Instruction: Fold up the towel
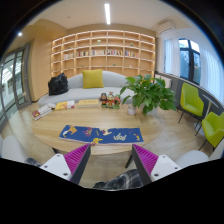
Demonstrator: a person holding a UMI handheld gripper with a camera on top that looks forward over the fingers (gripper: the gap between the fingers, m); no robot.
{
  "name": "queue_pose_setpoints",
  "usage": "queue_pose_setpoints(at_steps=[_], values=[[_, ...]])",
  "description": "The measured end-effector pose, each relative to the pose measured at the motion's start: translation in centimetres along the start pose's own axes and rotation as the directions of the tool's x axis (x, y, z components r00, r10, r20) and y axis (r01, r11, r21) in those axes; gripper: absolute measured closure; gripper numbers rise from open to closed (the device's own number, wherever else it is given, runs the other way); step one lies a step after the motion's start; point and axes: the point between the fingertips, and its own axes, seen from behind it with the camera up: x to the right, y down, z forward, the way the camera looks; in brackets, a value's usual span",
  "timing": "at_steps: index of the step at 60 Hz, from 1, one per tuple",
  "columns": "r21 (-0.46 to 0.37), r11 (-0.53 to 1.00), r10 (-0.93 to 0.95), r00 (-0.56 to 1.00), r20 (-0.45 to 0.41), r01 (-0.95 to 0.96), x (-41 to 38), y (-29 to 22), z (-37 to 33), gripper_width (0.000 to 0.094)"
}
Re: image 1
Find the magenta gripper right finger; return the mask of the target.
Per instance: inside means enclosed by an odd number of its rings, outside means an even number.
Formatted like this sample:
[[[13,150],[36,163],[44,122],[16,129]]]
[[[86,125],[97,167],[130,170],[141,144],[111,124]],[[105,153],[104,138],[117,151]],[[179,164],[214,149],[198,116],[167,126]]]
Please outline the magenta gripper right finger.
[[[180,170],[180,167],[168,156],[157,156],[136,144],[132,145],[132,156],[143,185]]]

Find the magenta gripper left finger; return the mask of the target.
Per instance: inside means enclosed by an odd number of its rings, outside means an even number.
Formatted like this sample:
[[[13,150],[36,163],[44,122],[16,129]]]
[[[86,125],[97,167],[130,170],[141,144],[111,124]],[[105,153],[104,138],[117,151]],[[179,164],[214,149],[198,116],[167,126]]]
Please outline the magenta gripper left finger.
[[[41,166],[41,169],[72,183],[79,184],[90,154],[91,145],[86,144],[65,155],[55,154]]]

